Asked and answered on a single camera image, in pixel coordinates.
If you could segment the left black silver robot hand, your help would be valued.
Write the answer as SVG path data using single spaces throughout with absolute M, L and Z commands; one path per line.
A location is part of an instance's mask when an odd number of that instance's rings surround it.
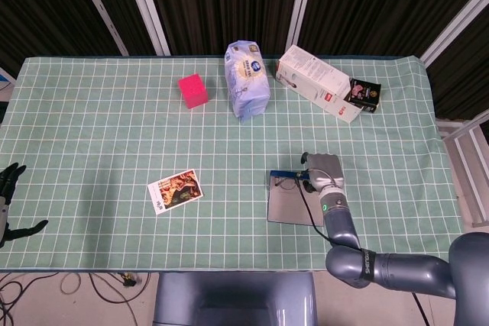
M 13 163 L 0 172 L 0 249 L 6 242 L 19 238 L 30 237 L 41 232 L 48 224 L 42 220 L 31 228 L 11 229 L 8 223 L 8 213 L 11 200 L 15 193 L 19 176 L 26 170 L 26 166 Z

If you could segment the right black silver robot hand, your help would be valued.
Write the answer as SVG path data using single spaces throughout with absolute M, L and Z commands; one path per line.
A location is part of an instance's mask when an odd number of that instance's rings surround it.
M 306 167 L 313 188 L 324 194 L 326 191 L 344 192 L 345 177 L 337 155 L 328 153 L 303 153 L 301 163 Z

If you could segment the thin-framed eyeglasses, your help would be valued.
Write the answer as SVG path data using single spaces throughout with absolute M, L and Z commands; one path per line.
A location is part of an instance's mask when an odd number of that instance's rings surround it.
M 301 174 L 296 174 L 296 173 L 288 173 L 288 174 L 280 174 L 278 176 L 272 176 L 272 185 L 274 187 L 286 190 L 286 191 L 291 191 L 294 190 L 298 187 L 297 183 L 302 182 L 304 180 L 308 180 L 309 175 L 301 175 Z

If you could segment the dark blue box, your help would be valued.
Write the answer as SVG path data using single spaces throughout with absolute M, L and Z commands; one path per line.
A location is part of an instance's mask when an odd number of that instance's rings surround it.
M 308 226 L 315 224 L 317 227 L 322 227 L 324 220 L 322 207 L 319 202 L 319 193 L 312 187 L 309 179 L 298 182 L 296 189 L 286 191 L 272 185 L 272 176 L 278 176 L 283 173 L 308 174 L 283 170 L 270 171 L 267 220 L 284 224 Z

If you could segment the small black packet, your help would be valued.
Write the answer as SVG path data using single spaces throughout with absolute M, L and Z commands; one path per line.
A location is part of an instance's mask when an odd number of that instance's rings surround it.
M 375 113 L 380 102 L 381 84 L 350 78 L 350 92 L 345 101 L 362 111 Z

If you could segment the white lamp carton box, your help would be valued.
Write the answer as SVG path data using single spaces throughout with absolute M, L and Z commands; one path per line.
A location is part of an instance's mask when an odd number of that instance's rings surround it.
M 361 112 L 348 101 L 350 77 L 296 45 L 277 61 L 276 80 L 344 122 Z

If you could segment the white blue panel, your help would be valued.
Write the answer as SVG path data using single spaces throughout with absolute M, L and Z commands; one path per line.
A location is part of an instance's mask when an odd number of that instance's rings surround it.
M 16 79 L 6 70 L 0 67 L 0 92 L 14 87 Z

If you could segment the green checked tablecloth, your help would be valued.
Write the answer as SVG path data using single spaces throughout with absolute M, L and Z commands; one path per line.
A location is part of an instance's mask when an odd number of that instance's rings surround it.
M 463 232 L 424 65 L 335 58 L 382 86 L 379 109 L 345 123 L 275 81 L 262 115 L 232 112 L 222 58 L 29 58 L 0 126 L 0 170 L 27 167 L 8 216 L 43 219 L 0 249 L 0 271 L 321 270 L 312 229 L 267 220 L 271 170 L 332 153 L 362 247 L 448 256 Z M 207 103 L 178 81 L 198 73 Z M 188 169 L 204 196 L 156 215 L 147 185 Z

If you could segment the light blue tissue pack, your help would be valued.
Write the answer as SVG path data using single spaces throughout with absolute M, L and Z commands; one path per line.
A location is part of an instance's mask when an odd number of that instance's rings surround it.
M 264 113 L 270 99 L 270 86 L 259 46 L 238 40 L 225 52 L 225 80 L 232 110 L 240 121 Z

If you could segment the white metal rack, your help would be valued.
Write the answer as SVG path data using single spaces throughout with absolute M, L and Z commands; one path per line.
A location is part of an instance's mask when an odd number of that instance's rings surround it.
M 467 121 L 436 120 L 466 231 L 489 233 L 489 143 L 481 128 L 488 122 L 489 109 Z

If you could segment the pink foam cube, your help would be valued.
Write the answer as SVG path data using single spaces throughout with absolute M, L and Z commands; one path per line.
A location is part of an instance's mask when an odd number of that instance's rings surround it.
M 188 109 L 203 105 L 209 100 L 207 89 L 198 73 L 180 79 L 178 86 Z

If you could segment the blue-grey robot torso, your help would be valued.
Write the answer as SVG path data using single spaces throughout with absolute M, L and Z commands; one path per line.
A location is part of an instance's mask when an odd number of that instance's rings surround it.
M 152 326 L 319 326 L 313 275 L 163 272 Z

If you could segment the white double frame post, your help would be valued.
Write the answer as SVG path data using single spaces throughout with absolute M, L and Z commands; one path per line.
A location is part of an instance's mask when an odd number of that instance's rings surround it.
M 154 0 L 135 0 L 157 56 L 170 56 L 166 34 Z

